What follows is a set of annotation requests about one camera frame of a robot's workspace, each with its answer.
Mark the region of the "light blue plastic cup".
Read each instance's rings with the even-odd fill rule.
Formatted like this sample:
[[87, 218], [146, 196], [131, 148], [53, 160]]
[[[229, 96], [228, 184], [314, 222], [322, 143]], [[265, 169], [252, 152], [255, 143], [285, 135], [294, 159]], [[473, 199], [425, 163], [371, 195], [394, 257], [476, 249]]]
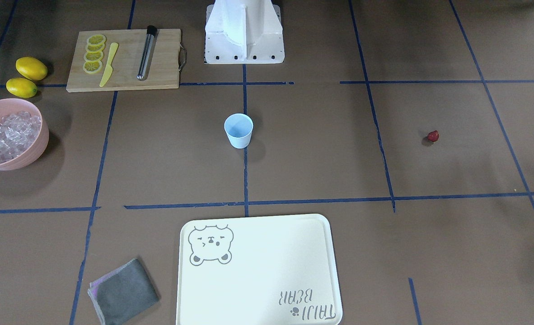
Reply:
[[243, 113], [232, 114], [224, 122], [226, 136], [236, 149], [244, 149], [250, 144], [253, 129], [253, 120]]

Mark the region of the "clear ice cubes pile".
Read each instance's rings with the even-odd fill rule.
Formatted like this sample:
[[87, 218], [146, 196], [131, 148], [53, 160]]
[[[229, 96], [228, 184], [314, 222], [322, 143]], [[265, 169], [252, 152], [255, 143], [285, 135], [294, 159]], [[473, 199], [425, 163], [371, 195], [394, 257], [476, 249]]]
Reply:
[[5, 115], [0, 120], [0, 164], [23, 154], [39, 136], [42, 120], [27, 111]]

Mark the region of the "cream bear tray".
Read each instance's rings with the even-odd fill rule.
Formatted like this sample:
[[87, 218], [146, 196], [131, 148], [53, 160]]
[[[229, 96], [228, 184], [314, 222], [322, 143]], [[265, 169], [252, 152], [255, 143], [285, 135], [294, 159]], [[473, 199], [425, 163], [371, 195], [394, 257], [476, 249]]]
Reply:
[[178, 325], [338, 325], [329, 220], [296, 214], [194, 220], [180, 232]]

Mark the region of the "wooden cutting board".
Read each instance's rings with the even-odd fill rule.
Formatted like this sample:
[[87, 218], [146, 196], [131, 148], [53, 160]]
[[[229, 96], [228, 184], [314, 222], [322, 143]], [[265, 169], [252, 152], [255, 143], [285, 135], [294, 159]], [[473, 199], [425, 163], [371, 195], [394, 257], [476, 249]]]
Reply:
[[[110, 44], [119, 44], [113, 58], [113, 73], [104, 86], [99, 82], [104, 70], [95, 74], [88, 74], [83, 70], [84, 55], [86, 53], [87, 38], [102, 34], [106, 37], [103, 50], [106, 63]], [[121, 91], [121, 90], [163, 90], [179, 87], [180, 69], [186, 60], [180, 59], [182, 47], [182, 31], [180, 29], [158, 29], [146, 79], [137, 78], [143, 49], [145, 47], [146, 30], [95, 30], [81, 31], [75, 46], [70, 74], [66, 90], [70, 93], [88, 91]]]

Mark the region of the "steel muddler black tip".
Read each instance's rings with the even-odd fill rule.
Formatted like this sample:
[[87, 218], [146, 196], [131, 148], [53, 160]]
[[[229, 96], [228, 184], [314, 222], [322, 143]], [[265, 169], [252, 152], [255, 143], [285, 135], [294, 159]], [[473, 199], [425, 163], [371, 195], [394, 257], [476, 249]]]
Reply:
[[157, 32], [158, 32], [157, 27], [153, 25], [147, 26], [143, 53], [141, 56], [141, 61], [140, 61], [139, 69], [138, 69], [137, 76], [136, 76], [137, 80], [141, 82], [146, 80], [149, 74], [151, 56], [153, 54], [153, 50], [155, 47], [155, 43], [157, 39]]

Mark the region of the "yellow plastic knife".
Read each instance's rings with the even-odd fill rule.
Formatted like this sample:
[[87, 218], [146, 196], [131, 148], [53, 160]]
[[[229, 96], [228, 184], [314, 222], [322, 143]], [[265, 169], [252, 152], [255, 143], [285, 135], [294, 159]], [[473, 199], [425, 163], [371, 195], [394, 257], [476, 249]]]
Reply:
[[104, 68], [103, 75], [102, 75], [102, 77], [100, 79], [100, 82], [99, 82], [99, 87], [106, 86], [106, 83], [110, 80], [110, 78], [112, 76], [112, 73], [113, 73], [112, 62], [114, 60], [114, 57], [116, 56], [116, 52], [117, 52], [118, 48], [119, 48], [119, 44], [117, 42], [112, 42], [110, 44], [110, 47], [109, 47], [109, 50], [108, 50], [108, 56], [107, 56], [106, 65], [105, 65], [105, 68]]

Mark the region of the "folded grey cloth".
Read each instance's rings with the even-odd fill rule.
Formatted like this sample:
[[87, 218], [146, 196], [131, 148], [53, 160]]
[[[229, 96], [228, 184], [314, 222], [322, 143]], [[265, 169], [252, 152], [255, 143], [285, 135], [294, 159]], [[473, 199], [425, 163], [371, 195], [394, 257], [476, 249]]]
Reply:
[[160, 300], [139, 258], [90, 282], [87, 294], [102, 325], [123, 325]]

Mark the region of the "lemon slice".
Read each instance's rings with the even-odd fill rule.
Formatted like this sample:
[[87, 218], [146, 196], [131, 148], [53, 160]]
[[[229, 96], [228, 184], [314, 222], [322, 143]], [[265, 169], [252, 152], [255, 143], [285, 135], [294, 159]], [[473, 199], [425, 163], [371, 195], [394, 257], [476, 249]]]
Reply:
[[88, 46], [101, 46], [106, 42], [106, 37], [102, 34], [95, 34], [88, 37], [86, 42]]
[[96, 61], [102, 61], [104, 57], [103, 51], [96, 51], [96, 52], [86, 52], [84, 54], [84, 60], [86, 62], [96, 62]]
[[83, 64], [83, 71], [86, 74], [96, 74], [100, 72], [103, 68], [102, 61], [85, 61]]
[[87, 53], [102, 53], [105, 48], [105, 43], [101, 44], [87, 44], [86, 45], [86, 52]]

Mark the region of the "upper yellow lemon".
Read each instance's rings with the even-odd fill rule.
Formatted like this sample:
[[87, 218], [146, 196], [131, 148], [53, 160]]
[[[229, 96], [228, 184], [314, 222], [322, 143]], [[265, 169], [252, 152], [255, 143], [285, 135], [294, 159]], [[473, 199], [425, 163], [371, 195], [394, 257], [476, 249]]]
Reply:
[[33, 81], [40, 81], [48, 74], [47, 66], [34, 57], [21, 57], [15, 62], [16, 70], [24, 77]]

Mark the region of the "yellow lemon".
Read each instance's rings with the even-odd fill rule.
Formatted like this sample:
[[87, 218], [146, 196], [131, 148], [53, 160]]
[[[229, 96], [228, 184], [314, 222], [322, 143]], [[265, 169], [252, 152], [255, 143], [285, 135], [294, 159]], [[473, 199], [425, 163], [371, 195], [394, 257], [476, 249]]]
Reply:
[[38, 92], [36, 84], [26, 78], [9, 79], [5, 83], [5, 88], [9, 93], [19, 98], [32, 98]]
[[24, 77], [33, 81], [40, 81], [48, 74], [47, 66], [34, 57], [21, 57], [15, 62], [16, 70]]

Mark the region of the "pink bowl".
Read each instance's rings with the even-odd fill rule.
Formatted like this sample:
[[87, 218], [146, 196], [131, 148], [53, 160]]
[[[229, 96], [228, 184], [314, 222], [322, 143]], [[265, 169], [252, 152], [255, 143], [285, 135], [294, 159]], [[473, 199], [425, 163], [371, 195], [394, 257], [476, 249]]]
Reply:
[[49, 140], [48, 125], [42, 117], [40, 110], [30, 101], [16, 98], [7, 98], [0, 100], [0, 120], [5, 115], [27, 111], [33, 116], [39, 116], [42, 120], [42, 129], [35, 139], [34, 143], [18, 157], [13, 158], [5, 163], [0, 164], [0, 171], [12, 171], [23, 168], [36, 161], [46, 150]]

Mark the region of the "lower yellow lemon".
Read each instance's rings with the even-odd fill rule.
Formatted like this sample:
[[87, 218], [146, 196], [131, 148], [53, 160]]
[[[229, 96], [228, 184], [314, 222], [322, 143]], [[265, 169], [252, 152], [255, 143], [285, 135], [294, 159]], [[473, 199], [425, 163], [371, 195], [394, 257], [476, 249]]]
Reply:
[[38, 92], [36, 84], [26, 78], [9, 79], [5, 83], [5, 88], [9, 93], [19, 98], [32, 98]]

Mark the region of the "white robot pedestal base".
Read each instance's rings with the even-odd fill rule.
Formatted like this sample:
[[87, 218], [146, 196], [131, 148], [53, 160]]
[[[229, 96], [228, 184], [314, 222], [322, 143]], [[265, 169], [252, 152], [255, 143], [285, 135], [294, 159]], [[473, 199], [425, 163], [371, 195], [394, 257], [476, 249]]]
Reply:
[[205, 33], [207, 64], [284, 62], [281, 10], [271, 0], [216, 0], [206, 8]]

